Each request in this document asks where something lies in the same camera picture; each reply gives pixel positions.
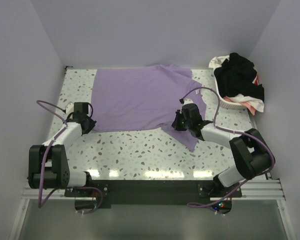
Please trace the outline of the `purple t shirt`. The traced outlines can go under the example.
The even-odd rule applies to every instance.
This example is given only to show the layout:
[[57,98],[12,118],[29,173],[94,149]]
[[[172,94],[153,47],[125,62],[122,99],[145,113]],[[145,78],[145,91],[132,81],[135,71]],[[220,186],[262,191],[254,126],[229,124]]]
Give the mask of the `purple t shirt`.
[[187,95],[205,115],[206,104],[195,91],[201,83],[192,71],[176,65],[96,71],[91,105],[97,132],[145,131],[161,128],[191,152],[198,140],[188,131],[176,131],[172,123],[180,99]]

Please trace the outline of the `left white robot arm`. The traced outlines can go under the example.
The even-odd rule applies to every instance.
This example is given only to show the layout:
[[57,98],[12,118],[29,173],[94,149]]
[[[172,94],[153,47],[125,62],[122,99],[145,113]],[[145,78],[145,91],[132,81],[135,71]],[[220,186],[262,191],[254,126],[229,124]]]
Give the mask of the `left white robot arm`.
[[67,150],[96,125],[92,119],[93,107],[88,102],[75,102],[62,118],[60,130],[41,145],[29,149],[28,184],[32,189],[66,189],[76,187],[82,196],[89,196],[94,184],[86,171],[72,171],[69,168]]

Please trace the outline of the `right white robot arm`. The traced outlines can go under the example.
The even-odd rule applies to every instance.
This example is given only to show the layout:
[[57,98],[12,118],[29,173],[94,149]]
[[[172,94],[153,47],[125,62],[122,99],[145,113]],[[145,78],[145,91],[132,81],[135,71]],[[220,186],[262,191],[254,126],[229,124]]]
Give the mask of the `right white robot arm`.
[[217,174],[213,182],[204,187],[211,196],[223,197],[239,182],[262,175],[275,164],[274,155],[257,129],[235,131],[218,127],[213,121],[203,120],[194,103],[178,109],[171,126],[176,131],[189,132],[200,141],[213,142],[231,150],[234,165]]

